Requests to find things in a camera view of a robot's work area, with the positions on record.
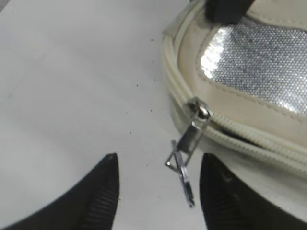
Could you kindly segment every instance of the zipper slider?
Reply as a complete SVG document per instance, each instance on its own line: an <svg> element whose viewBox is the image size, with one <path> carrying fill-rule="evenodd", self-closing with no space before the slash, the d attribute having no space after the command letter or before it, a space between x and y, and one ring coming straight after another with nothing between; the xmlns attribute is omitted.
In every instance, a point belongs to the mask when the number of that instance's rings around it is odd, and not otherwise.
<svg viewBox="0 0 307 230"><path fill-rule="evenodd" d="M203 135L203 131L210 122L211 114L207 109L205 102L198 98L193 98L187 103L187 112L191 117L186 131L181 136L179 142L172 141L173 150L168 157L165 165L179 173L180 181L190 207L194 207L193 191L189 182L187 164L192 157L194 150L197 148ZM183 160L182 153L185 154L186 160Z"/></svg>

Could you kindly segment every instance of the cream leather bag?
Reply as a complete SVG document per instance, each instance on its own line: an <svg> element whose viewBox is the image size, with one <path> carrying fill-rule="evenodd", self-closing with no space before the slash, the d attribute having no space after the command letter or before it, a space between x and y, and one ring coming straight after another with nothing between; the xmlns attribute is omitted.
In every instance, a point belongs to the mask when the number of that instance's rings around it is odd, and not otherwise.
<svg viewBox="0 0 307 230"><path fill-rule="evenodd" d="M206 21L204 4L190 3L164 32L176 126L192 126L193 107L206 103L205 136L307 178L307 3L257 0L229 26Z"/></svg>

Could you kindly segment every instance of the bag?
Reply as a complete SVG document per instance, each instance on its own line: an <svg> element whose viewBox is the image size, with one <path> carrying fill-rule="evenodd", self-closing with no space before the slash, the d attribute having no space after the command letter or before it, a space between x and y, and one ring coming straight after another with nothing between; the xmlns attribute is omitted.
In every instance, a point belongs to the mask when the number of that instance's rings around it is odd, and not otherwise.
<svg viewBox="0 0 307 230"><path fill-rule="evenodd" d="M256 0L239 24L225 25L205 19L205 1L195 0L163 38L172 118L183 133L166 165L178 171L171 162L176 152L185 153L186 166L199 142L205 152L202 142L213 140L283 177L268 192L264 185L276 177L262 166L253 176L242 173L246 166L238 175L266 197L287 199L281 207L301 219L307 219L306 7L304 0Z"/></svg>

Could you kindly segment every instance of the bag seam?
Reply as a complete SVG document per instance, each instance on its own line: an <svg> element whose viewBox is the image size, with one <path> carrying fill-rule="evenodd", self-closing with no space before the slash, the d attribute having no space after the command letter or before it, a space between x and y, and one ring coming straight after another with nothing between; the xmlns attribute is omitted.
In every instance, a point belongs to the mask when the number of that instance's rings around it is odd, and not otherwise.
<svg viewBox="0 0 307 230"><path fill-rule="evenodd" d="M202 42L201 48L198 50L198 53L197 53L196 58L195 58L195 63L194 63L194 64L195 64L195 67L196 67L195 69L196 69L197 75L198 75L203 81L209 83L211 86L213 86L213 87L215 87L215 88L217 88L217 89L219 89L219 90L222 90L222 91L227 92L227 93L234 94L234 95L237 96L237 97L240 97L240 98L243 98L243 99L245 99L245 100L247 100L247 101L250 101L250 102L259 104L259 105L262 106L262 107L266 107L266 108L268 108L268 109L271 109L271 110L273 110L273 111L275 111L275 112L277 112L277 113L279 113L279 114L281 114L281 115L283 115L283 116L286 116L286 117L288 117L288 118L290 118L290 119L292 119L292 120L294 120L294 121L296 121L296 122L299 122L299 123L301 123L301 124L307 126L307 122L306 122L306 121L303 121L303 120L301 120L301 119L299 119L298 117L295 117L295 116L286 114L286 113L284 113L283 111L281 111L281 110L279 110L279 109L273 107L272 105L265 104L265 103L263 103L263 102L260 102L260 101L254 100L254 99L252 99L252 98L249 98L249 97L247 97L247 96L245 96L245 95L241 95L241 94L239 94L239 93L237 93L237 92L234 92L234 91L232 91L231 89L226 89L226 88L224 88L224 87L222 87L222 86L219 86L216 82L211 82L210 79L208 79L205 75L204 75L204 77L203 77L203 76L200 74L201 71L200 71L200 67L198 66L198 60L199 60L199 58L200 58L201 51L202 51L202 49L204 48L204 42L205 42L205 39L204 39L203 42Z"/></svg>

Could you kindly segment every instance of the zipper teeth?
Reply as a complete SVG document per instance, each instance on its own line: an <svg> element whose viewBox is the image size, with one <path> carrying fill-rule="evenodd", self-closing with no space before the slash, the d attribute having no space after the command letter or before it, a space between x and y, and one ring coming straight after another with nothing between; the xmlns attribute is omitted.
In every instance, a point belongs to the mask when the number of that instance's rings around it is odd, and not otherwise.
<svg viewBox="0 0 307 230"><path fill-rule="evenodd" d="M275 154L275 153L266 151L264 149L261 149L259 147L252 146L250 144L241 142L239 140L236 140L235 138L231 138L225 134L222 134L214 130L210 126L206 128L206 131L204 132L204 134L208 138L212 139L213 141L223 146L229 147L232 150L243 152L246 155L256 158L258 160L266 161L271 165L275 165L275 166L282 165L283 169L289 172L295 173L299 176L302 176L302 177L307 176L307 170L306 170L305 165L300 164L295 161L289 161L278 154Z"/></svg>
<svg viewBox="0 0 307 230"><path fill-rule="evenodd" d="M233 121L230 121L229 119L220 116L218 114L214 114L213 120L218 123L219 125L231 130L233 133L243 137L246 140L249 140L267 150L270 150L275 153L279 153L280 155L293 160L297 161L299 163L303 163L307 165L307 157L306 155L290 151L288 149L285 149L278 144L269 141L255 133L246 131L243 127L241 127L239 124L236 124Z"/></svg>
<svg viewBox="0 0 307 230"><path fill-rule="evenodd" d="M183 76L177 68L177 58L175 57L174 44L172 38L169 36L165 36L163 39L163 59L168 88L179 106L183 107L191 98L193 98L193 94L186 85ZM307 166L307 156L305 154L290 151L272 141L262 138L255 133L248 132L238 123L235 123L216 113L212 115L212 120L217 124L231 130L235 134L271 152L246 144L242 141L234 141L233 138L220 134L217 131L213 132L213 129L208 127L208 137L214 139L216 142L231 149L238 150L244 154L251 155L252 157L260 160L270 159L271 164L282 165L283 168L286 168L291 172L296 172L296 174L304 177L307 176L307 169L305 169L305 166Z"/></svg>

